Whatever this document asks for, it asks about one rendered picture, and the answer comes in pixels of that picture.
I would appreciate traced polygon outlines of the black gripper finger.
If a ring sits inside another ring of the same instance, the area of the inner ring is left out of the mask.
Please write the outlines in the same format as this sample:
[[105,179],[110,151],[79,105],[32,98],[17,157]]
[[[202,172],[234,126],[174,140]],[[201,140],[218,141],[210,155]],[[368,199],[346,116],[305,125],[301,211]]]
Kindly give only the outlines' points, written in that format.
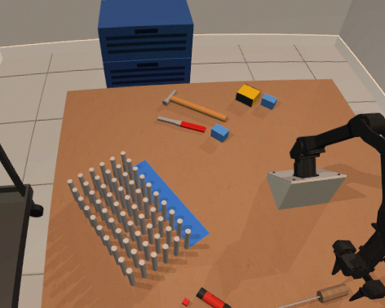
[[349,301],[354,301],[358,298],[367,297],[365,292],[362,289],[363,287],[359,287],[359,291],[356,292],[352,297],[350,297]]
[[335,260],[335,264],[334,264],[334,269],[332,271],[332,275],[336,275],[339,272],[339,270],[340,270],[340,267],[337,266],[337,263],[338,263],[338,261],[340,259],[340,256],[339,256],[338,253],[336,253],[335,250],[334,250],[334,253],[335,253],[336,260]]

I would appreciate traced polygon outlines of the blue cube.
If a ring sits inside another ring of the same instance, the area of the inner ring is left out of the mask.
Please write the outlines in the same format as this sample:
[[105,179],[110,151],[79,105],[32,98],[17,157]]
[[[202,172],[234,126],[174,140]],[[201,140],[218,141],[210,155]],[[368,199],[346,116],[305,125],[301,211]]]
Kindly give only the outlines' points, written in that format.
[[276,105],[277,98],[268,94],[264,94],[264,97],[262,98],[261,104],[265,108],[269,108],[272,110],[274,106]]
[[223,143],[228,138],[229,130],[218,123],[211,129],[210,136]]

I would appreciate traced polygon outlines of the small red cube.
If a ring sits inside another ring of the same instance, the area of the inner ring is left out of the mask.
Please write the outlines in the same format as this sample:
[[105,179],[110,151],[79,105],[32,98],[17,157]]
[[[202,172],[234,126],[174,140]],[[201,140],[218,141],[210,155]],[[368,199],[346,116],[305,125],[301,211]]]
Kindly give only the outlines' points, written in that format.
[[183,299],[183,303],[182,303],[182,304],[183,304],[184,306],[187,306],[187,305],[188,305],[188,303],[189,303],[189,301],[190,301],[190,300],[188,300],[188,299],[184,298],[184,299]]

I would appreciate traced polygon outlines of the wooden-handled tool with grey metal shaft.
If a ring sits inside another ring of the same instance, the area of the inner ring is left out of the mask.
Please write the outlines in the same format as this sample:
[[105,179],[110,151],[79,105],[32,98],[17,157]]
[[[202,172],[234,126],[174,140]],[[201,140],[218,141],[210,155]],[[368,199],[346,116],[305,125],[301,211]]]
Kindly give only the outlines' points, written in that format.
[[295,306],[295,305],[304,303],[306,301],[311,301],[311,300],[317,299],[317,298],[318,298],[319,302],[323,303],[323,302],[331,301],[331,300],[338,298],[338,297],[347,296],[348,292],[349,292],[349,289],[348,289],[346,284],[338,284],[338,285],[331,286],[328,288],[323,288],[323,289],[317,291],[316,297],[314,297],[314,298],[310,298],[310,299],[307,299],[304,301],[298,301],[298,302],[291,303],[291,304],[284,305],[284,306],[279,306],[277,308],[286,308],[288,306]]

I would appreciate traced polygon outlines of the hammer with wooden handle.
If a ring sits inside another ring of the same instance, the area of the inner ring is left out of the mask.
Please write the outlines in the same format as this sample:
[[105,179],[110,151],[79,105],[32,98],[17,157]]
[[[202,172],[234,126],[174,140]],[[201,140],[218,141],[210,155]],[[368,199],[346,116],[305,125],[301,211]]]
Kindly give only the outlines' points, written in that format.
[[173,90],[168,96],[166,99],[163,99],[162,103],[164,105],[167,105],[170,101],[173,102],[173,103],[177,103],[181,106],[184,106],[186,108],[190,108],[194,111],[197,111],[197,112],[200,112],[200,113],[203,113],[209,117],[213,117],[215,119],[218,119],[220,121],[224,121],[226,122],[228,116],[222,114],[222,113],[219,113],[219,112],[216,112],[216,111],[213,111],[209,108],[205,108],[205,107],[202,107],[198,104],[195,104],[195,103],[192,103],[192,102],[189,102],[185,99],[181,99],[179,97],[174,97],[176,93],[176,90]]

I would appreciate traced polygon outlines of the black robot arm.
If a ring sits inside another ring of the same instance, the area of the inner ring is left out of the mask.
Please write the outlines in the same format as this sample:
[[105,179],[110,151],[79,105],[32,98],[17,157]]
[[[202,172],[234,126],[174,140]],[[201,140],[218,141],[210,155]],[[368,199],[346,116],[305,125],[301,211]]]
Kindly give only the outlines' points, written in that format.
[[[382,137],[380,136],[382,135]],[[361,137],[365,143],[378,150],[381,156],[381,177],[383,198],[378,210],[377,223],[371,223],[376,232],[366,242],[368,250],[377,257],[385,256],[385,117],[381,113],[358,114],[348,124],[329,130],[325,133],[298,137],[294,143],[290,157],[294,159],[293,176],[310,178],[316,174],[316,157],[325,152],[325,146],[344,140]],[[341,255],[337,266],[343,275],[354,279],[363,278],[370,268],[369,259],[360,256],[361,251],[354,254]]]

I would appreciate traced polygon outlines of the blue tape strip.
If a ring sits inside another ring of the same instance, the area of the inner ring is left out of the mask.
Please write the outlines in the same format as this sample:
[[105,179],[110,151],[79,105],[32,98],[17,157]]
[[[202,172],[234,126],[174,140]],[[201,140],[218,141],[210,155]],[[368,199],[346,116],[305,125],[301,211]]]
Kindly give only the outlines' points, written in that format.
[[177,229],[177,219],[183,220],[182,224],[182,239],[185,237],[185,230],[190,229],[190,241],[189,247],[192,247],[196,242],[204,239],[210,233],[203,225],[197,220],[197,218],[191,213],[187,207],[181,202],[181,200],[175,195],[175,193],[165,184],[165,182],[159,177],[159,175],[153,170],[146,160],[141,161],[139,164],[133,166],[138,169],[138,176],[144,175],[145,189],[146,183],[151,183],[152,187],[152,199],[153,193],[158,192],[159,196],[159,210],[162,212],[162,201],[166,201],[166,219],[169,222],[169,210],[175,211],[175,223],[174,229]]

